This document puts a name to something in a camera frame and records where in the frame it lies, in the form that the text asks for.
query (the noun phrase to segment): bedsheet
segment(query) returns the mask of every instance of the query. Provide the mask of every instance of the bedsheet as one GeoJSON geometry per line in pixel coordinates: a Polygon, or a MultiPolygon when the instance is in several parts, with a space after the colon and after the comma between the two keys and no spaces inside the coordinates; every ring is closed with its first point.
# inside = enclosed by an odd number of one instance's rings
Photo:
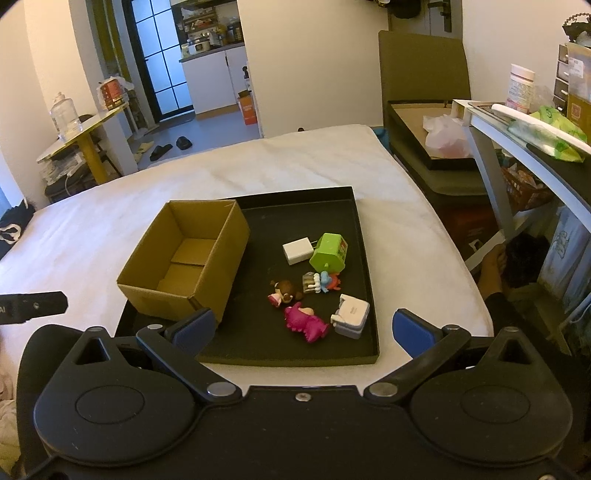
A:
{"type": "Polygon", "coordinates": [[[37,212],[0,261],[0,293],[63,291],[61,316],[0,327],[0,367],[16,379],[27,340],[47,323],[114,334],[126,298],[116,278],[163,204],[351,185],[374,292],[380,357],[374,365],[260,368],[208,365],[238,384],[357,385],[410,357],[392,337],[392,315],[407,308],[429,322],[491,335],[476,285],[434,210],[368,127],[298,132],[189,155],[114,180],[37,212]]]}

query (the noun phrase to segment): black slipper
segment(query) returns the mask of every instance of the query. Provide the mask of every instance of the black slipper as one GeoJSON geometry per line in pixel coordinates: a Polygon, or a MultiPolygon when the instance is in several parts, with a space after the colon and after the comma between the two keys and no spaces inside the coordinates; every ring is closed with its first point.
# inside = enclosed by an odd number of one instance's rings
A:
{"type": "Polygon", "coordinates": [[[166,152],[172,150],[172,147],[173,146],[170,143],[167,143],[163,147],[161,147],[160,145],[156,145],[156,148],[150,154],[150,161],[158,161],[158,160],[160,160],[164,155],[166,155],[166,152]]]}
{"type": "Polygon", "coordinates": [[[192,146],[193,144],[187,137],[179,137],[177,140],[177,147],[179,147],[181,150],[186,150],[192,146]]]}

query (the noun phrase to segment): blue gripper pad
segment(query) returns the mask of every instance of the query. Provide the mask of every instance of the blue gripper pad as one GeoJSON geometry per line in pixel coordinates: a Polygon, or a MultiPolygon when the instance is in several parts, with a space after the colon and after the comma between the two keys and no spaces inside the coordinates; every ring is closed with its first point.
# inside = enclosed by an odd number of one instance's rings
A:
{"type": "Polygon", "coordinates": [[[196,356],[212,341],[217,322],[210,309],[201,309],[164,332],[165,338],[179,350],[196,356]]]}
{"type": "Polygon", "coordinates": [[[398,309],[392,318],[392,333],[406,353],[416,358],[443,338],[443,332],[407,309],[398,309]]]}

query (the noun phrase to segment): green toy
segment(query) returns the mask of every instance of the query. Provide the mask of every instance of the green toy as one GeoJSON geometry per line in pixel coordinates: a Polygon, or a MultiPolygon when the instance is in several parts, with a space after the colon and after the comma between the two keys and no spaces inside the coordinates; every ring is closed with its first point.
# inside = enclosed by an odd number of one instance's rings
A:
{"type": "Polygon", "coordinates": [[[318,273],[341,273],[345,268],[348,247],[345,239],[338,233],[325,233],[316,244],[310,265],[318,273]]]}

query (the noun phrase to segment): white cabinet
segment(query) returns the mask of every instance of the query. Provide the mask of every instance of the white cabinet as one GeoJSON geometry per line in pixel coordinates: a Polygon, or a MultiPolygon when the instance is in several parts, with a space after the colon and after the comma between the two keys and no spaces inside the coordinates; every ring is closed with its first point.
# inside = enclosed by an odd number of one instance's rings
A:
{"type": "Polygon", "coordinates": [[[236,103],[225,51],[185,61],[183,70],[195,113],[236,103]]]}
{"type": "Polygon", "coordinates": [[[246,47],[226,50],[226,58],[228,59],[228,68],[230,70],[234,95],[238,99],[238,93],[246,90],[246,80],[244,79],[244,71],[242,70],[248,65],[246,47]]]}

